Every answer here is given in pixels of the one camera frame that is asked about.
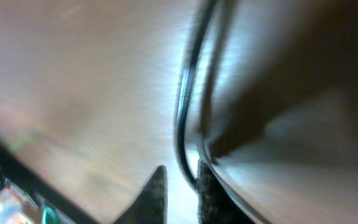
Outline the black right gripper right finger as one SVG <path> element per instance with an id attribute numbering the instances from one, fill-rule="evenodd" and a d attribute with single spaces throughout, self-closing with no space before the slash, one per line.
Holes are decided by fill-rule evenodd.
<path id="1" fill-rule="evenodd" d="M 199 224 L 254 224 L 231 200 L 217 178 L 202 160 L 196 178 Z"/>

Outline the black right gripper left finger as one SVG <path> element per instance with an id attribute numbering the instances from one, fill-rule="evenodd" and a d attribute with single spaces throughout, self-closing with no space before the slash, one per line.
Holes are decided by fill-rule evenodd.
<path id="1" fill-rule="evenodd" d="M 165 224 L 167 209 L 167 170 L 158 166 L 133 204 L 115 224 Z"/>

